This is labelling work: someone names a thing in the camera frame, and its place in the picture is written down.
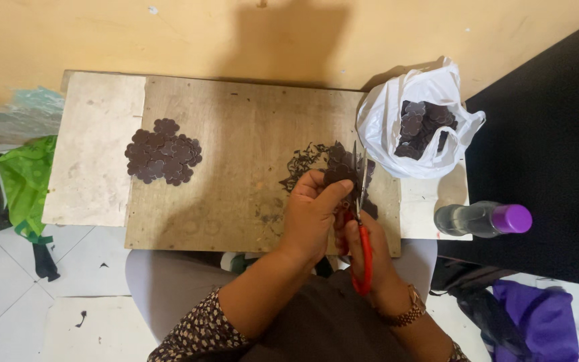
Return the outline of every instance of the person's left hand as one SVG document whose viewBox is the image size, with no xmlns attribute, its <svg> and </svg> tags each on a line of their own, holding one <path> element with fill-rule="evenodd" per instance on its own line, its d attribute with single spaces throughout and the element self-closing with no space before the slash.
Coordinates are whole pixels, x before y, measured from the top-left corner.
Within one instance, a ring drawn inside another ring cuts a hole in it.
<svg viewBox="0 0 579 362">
<path fill-rule="evenodd" d="M 354 187 L 341 180 L 325 187 L 322 172 L 309 170 L 297 182 L 285 209 L 285 232 L 278 250 L 308 263 L 311 269 L 326 253 L 334 208 Z"/>
</svg>

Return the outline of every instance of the wooden board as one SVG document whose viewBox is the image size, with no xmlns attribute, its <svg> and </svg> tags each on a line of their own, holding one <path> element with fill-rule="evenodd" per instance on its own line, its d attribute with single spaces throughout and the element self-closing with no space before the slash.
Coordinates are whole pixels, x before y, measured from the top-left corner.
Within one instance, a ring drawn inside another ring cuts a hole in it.
<svg viewBox="0 0 579 362">
<path fill-rule="evenodd" d="M 124 150 L 140 127 L 146 77 L 71 76 L 42 222 L 125 226 Z"/>
<path fill-rule="evenodd" d="M 149 76 L 142 128 L 175 119 L 203 161 L 188 184 L 133 177 L 125 247 L 271 251 L 283 232 L 294 151 L 310 142 L 351 150 L 360 92 Z M 399 180 L 377 167 L 369 187 L 392 256 L 400 255 Z M 330 235 L 328 253 L 334 254 Z"/>
</svg>

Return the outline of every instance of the white board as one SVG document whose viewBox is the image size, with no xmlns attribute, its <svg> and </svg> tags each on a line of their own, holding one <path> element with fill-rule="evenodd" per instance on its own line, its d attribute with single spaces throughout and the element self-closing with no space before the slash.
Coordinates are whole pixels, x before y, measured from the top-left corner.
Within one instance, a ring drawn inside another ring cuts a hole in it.
<svg viewBox="0 0 579 362">
<path fill-rule="evenodd" d="M 473 240 L 471 234 L 451 236 L 440 232 L 433 216 L 442 206 L 468 205 L 468 182 L 464 157 L 446 176 L 420 180 L 401 178 L 401 220 L 402 239 Z"/>
<path fill-rule="evenodd" d="M 124 151 L 142 122 L 146 77 L 76 72 L 57 137 L 42 222 L 125 226 Z"/>
</svg>

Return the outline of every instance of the scissor blade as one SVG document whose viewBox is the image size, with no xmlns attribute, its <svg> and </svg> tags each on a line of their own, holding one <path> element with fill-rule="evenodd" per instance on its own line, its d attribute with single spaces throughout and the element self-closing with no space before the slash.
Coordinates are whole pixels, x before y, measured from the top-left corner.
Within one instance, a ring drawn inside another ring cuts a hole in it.
<svg viewBox="0 0 579 362">
<path fill-rule="evenodd" d="M 352 170 L 357 171 L 357 142 L 355 141 L 355 146 L 352 148 Z"/>
<path fill-rule="evenodd" d="M 364 169 L 364 177 L 362 179 L 362 183 L 361 183 L 361 192 L 359 193 L 359 200 L 357 202 L 358 207 L 357 207 L 357 217 L 359 218 L 359 220 L 361 220 L 361 210 L 363 209 L 364 206 L 364 199 L 366 198 L 366 179 L 368 176 L 368 150 L 364 147 L 364 157 L 363 157 L 363 166 L 361 166 Z"/>
</svg>

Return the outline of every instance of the purple bag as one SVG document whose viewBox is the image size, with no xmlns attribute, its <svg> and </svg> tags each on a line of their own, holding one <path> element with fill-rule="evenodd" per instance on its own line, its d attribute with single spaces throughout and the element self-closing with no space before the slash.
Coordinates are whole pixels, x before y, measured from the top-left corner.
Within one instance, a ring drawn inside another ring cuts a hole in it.
<svg viewBox="0 0 579 362">
<path fill-rule="evenodd" d="M 493 284 L 493 295 L 506 309 L 533 352 L 533 360 L 570 362 L 579 358 L 578 336 L 571 310 L 573 296 L 556 289 L 538 289 L 508 280 Z M 518 359 L 495 346 L 496 362 Z"/>
</svg>

